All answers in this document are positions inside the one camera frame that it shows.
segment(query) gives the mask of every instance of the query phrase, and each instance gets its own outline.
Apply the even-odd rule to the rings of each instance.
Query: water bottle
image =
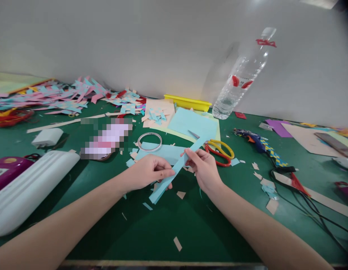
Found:
[[[255,47],[239,56],[214,104],[212,113],[215,118],[227,119],[262,71],[267,62],[270,46],[276,47],[275,42],[269,41],[275,31],[275,28],[265,28],[261,39],[254,41]]]

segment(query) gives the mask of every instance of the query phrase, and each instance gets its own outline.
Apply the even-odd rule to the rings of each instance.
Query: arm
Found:
[[[189,148],[185,152],[200,188],[269,269],[333,269],[302,239],[228,188],[212,155]]]
[[[0,247],[0,270],[58,268],[81,238],[124,194],[174,174],[166,160],[147,155]]]

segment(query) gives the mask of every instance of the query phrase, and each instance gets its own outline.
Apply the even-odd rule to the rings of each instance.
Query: yellow scissors handle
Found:
[[[225,156],[227,156],[228,158],[230,158],[230,159],[233,159],[234,158],[234,152],[233,152],[233,150],[226,144],[226,143],[224,143],[224,142],[222,142],[222,141],[217,141],[217,140],[210,140],[210,141],[208,141],[208,144],[210,144],[210,145],[212,145],[212,146],[214,146],[215,148],[217,148],[218,150],[219,150],[219,152],[221,152],[223,155],[225,155]],[[219,145],[217,145],[217,144],[221,144],[222,146],[224,146],[226,149],[228,149],[228,151],[229,151],[229,153],[230,153],[230,156],[227,154],[227,153],[225,153],[224,151],[223,151],[223,149],[221,149],[220,147],[219,147]]]

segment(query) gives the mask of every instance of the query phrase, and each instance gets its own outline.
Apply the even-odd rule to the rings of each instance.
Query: yellow tray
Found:
[[[196,99],[187,99],[185,97],[172,96],[168,94],[165,94],[164,98],[172,99],[174,103],[176,103],[177,106],[179,107],[188,108],[188,109],[193,108],[194,110],[197,110],[197,111],[207,112],[209,110],[209,106],[211,105],[211,103],[209,102],[196,100]]]

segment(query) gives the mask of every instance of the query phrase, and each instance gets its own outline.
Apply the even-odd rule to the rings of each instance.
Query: white charger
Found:
[[[44,129],[31,142],[36,148],[56,145],[62,136],[63,131],[60,128]]]

